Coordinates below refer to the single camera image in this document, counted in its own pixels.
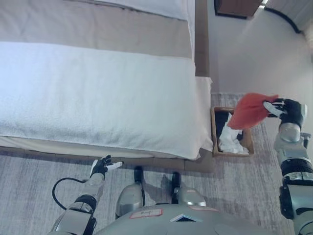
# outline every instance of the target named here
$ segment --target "beige bed runner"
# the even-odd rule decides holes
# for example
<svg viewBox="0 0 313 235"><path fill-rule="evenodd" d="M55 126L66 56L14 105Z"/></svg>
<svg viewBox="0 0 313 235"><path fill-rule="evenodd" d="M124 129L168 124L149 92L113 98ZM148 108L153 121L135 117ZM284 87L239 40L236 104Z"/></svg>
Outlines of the beige bed runner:
<svg viewBox="0 0 313 235"><path fill-rule="evenodd" d="M187 21L64 0L0 0L0 41L192 57Z"/></svg>

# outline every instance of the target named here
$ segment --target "bed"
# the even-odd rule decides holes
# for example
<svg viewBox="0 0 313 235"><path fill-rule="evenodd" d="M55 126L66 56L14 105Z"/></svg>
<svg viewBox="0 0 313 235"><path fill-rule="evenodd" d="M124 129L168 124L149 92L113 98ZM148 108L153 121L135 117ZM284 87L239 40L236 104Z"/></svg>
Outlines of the bed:
<svg viewBox="0 0 313 235"><path fill-rule="evenodd" d="M0 0L0 146L211 170L194 1Z"/></svg>

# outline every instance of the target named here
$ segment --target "white towel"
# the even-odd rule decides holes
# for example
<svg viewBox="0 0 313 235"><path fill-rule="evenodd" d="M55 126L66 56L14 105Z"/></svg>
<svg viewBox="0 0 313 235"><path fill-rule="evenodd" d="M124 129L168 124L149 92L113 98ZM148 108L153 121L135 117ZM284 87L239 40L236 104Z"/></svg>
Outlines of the white towel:
<svg viewBox="0 0 313 235"><path fill-rule="evenodd" d="M242 130L233 130L227 126L231 116L231 113L229 113L228 120L222 129L219 143L220 150L224 153L240 153L247 155L249 154L248 149L241 146L239 140L237 139L238 134L242 133Z"/></svg>

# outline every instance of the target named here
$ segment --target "robot leg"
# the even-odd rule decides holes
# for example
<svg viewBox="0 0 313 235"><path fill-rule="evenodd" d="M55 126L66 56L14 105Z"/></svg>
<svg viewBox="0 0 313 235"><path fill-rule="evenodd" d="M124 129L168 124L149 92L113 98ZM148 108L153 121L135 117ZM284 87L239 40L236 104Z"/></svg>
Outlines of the robot leg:
<svg viewBox="0 0 313 235"><path fill-rule="evenodd" d="M180 187L181 176L178 172L172 177L172 204L187 204L206 207L205 198L194 188Z"/></svg>
<svg viewBox="0 0 313 235"><path fill-rule="evenodd" d="M116 203L115 217L135 211L145 205L145 192L142 188L143 170L141 167L136 167L134 170L134 181L132 185L128 185L123 189Z"/></svg>

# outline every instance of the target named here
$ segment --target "red cloth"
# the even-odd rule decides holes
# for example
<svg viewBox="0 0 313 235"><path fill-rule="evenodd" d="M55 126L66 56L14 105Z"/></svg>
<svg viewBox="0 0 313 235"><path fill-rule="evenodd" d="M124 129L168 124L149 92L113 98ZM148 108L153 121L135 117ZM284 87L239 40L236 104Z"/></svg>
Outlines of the red cloth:
<svg viewBox="0 0 313 235"><path fill-rule="evenodd" d="M236 105L228 126L234 130L243 130L258 125L268 116L268 111L264 108L263 101L274 102L277 98L278 95L246 94Z"/></svg>

